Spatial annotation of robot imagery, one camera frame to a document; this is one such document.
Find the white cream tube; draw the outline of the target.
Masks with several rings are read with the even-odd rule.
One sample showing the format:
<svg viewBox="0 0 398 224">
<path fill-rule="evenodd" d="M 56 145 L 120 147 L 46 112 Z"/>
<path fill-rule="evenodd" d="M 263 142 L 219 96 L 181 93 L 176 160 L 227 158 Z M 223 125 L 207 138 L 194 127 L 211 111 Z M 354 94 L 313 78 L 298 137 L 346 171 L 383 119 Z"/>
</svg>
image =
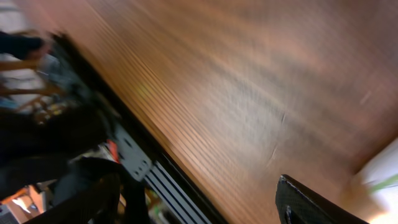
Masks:
<svg viewBox="0 0 398 224">
<path fill-rule="evenodd" d="M 357 176 L 371 205 L 376 206 L 365 213 L 370 223 L 397 223 L 397 140 L 366 163 Z"/>
</svg>

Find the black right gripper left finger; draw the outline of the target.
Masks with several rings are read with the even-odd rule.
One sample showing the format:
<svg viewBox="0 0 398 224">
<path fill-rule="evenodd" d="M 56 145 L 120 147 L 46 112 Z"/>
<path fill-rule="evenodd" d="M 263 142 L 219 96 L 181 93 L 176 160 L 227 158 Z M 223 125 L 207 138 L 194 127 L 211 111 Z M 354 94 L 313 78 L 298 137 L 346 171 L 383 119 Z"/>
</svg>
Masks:
<svg viewBox="0 0 398 224">
<path fill-rule="evenodd" d="M 108 174 L 90 188 L 51 208 L 25 224 L 79 224 L 95 219 L 114 223 L 118 213 L 120 179 Z"/>
</svg>

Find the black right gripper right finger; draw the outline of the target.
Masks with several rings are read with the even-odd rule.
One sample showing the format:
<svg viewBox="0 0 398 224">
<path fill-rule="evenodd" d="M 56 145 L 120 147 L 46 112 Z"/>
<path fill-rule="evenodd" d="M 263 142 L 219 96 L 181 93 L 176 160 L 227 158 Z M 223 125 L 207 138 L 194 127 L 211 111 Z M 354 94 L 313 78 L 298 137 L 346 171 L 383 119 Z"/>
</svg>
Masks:
<svg viewBox="0 0 398 224">
<path fill-rule="evenodd" d="M 275 204 L 281 224 L 368 224 L 286 174 L 279 177 Z"/>
</svg>

